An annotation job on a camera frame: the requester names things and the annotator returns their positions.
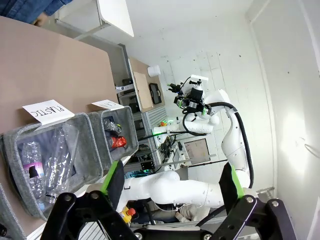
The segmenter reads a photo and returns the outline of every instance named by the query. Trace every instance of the jeans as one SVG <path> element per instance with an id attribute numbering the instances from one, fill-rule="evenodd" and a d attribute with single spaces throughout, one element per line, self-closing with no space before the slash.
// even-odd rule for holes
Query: jeans
<path id="1" fill-rule="evenodd" d="M 41 13 L 54 14 L 72 0 L 0 0 L 0 16 L 32 24 Z"/>

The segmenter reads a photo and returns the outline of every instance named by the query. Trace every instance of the gray felt bin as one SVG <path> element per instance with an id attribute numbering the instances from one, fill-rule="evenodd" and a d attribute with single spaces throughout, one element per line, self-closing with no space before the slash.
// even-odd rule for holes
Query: gray felt bin
<path id="1" fill-rule="evenodd" d="M 103 110 L 91 112 L 88 115 L 92 124 L 95 142 L 99 151 L 103 170 L 109 170 L 114 161 L 121 160 L 127 156 L 132 156 L 138 150 L 139 142 L 134 117 L 129 106 L 112 111 Z M 113 151 L 110 151 L 108 148 L 103 126 L 103 119 L 107 117 L 113 117 L 114 122 L 121 125 L 122 132 L 119 136 L 123 136 L 126 139 L 126 145 L 124 147 L 118 147 Z"/>
<path id="2" fill-rule="evenodd" d="M 93 184 L 102 178 L 103 169 L 88 115 L 77 113 L 73 118 L 67 120 L 66 123 L 76 127 L 79 131 L 75 152 L 73 153 L 75 172 L 69 178 L 69 192 L 74 193 L 83 185 Z M 63 123 L 58 123 L 35 131 L 41 124 L 29 124 L 5 133 L 3 136 L 5 160 L 8 162 L 12 172 L 14 183 L 21 196 L 22 205 L 32 216 L 42 218 L 45 221 L 50 214 L 51 208 L 42 212 L 38 206 L 29 186 L 28 179 L 25 178 L 18 142 L 26 138 L 35 138 L 43 133 L 47 134 L 54 129 L 62 127 L 62 125 Z"/>
<path id="3" fill-rule="evenodd" d="M 5 191 L 0 184 L 0 224 L 5 226 L 7 232 L 5 237 L 0 240 L 26 240 L 27 236 L 23 231 L 19 221 L 11 208 L 11 205 L 5 195 Z"/>

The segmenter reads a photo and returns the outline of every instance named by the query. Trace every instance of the water bottle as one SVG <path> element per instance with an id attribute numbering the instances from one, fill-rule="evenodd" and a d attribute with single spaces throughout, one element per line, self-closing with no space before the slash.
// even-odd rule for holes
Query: water bottle
<path id="1" fill-rule="evenodd" d="M 28 142 L 22 148 L 22 166 L 35 199 L 45 196 L 45 177 L 41 148 L 38 142 Z"/>
<path id="2" fill-rule="evenodd" d="M 68 178 L 71 177 L 73 163 L 62 128 L 55 130 L 51 144 L 52 155 L 45 164 L 45 201 L 54 204 L 61 193 L 69 190 Z"/>

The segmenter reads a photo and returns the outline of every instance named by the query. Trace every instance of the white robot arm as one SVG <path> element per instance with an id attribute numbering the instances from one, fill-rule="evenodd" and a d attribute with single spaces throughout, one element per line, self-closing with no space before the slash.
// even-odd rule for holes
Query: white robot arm
<path id="1" fill-rule="evenodd" d="M 241 186 L 243 188 L 251 188 L 253 176 L 251 176 L 252 172 L 250 172 L 248 164 L 248 162 L 251 164 L 251 159 L 248 159 L 250 153 L 246 152 L 243 124 L 239 122 L 237 117 L 239 114 L 230 104 L 227 93 L 219 89 L 205 99 L 202 96 L 200 103 L 203 106 L 212 105 L 209 114 L 202 114 L 204 110 L 198 111 L 195 113 L 198 115 L 197 119 L 201 118 L 199 120 L 192 121 L 195 117 L 193 114 L 189 114 L 192 117 L 185 116 L 185 121 L 179 124 L 157 127 L 154 131 L 170 134 L 170 132 L 185 131 L 187 128 L 188 132 L 210 134 L 213 131 L 213 126 L 217 123 L 216 113 L 225 109 L 231 121 L 231 126 L 221 143 L 222 151 L 229 163 L 234 166 Z M 180 180 L 175 171 L 165 171 L 149 176 L 126 179 L 117 211 L 121 212 L 130 200 L 148 198 L 158 204 L 194 204 L 211 208 L 218 208 L 224 204 L 219 184 Z"/>

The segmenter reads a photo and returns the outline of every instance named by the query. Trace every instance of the screw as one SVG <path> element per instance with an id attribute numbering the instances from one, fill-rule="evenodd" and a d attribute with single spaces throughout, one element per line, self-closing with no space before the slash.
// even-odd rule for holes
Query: screw
<path id="1" fill-rule="evenodd" d="M 98 194 L 96 194 L 95 192 L 91 194 L 91 198 L 93 199 L 97 199 L 99 197 Z"/>
<path id="2" fill-rule="evenodd" d="M 135 232 L 134 235 L 139 239 L 142 240 L 142 234 L 140 232 Z"/>
<path id="3" fill-rule="evenodd" d="M 5 237 L 7 235 L 7 228 L 0 223 L 0 237 Z"/>
<path id="4" fill-rule="evenodd" d="M 279 206 L 279 203 L 277 201 L 273 201 L 272 202 L 272 206 L 274 206 L 275 208 Z"/>
<path id="5" fill-rule="evenodd" d="M 65 195 L 64 196 L 64 200 L 69 202 L 72 199 L 72 197 L 70 195 Z"/>
<path id="6" fill-rule="evenodd" d="M 209 240 L 211 238 L 211 234 L 206 234 L 203 237 L 203 240 Z"/>
<path id="7" fill-rule="evenodd" d="M 247 201 L 248 203 L 252 204 L 252 203 L 254 202 L 254 199 L 253 199 L 252 197 L 248 196 L 248 197 L 246 198 L 246 201 Z"/>

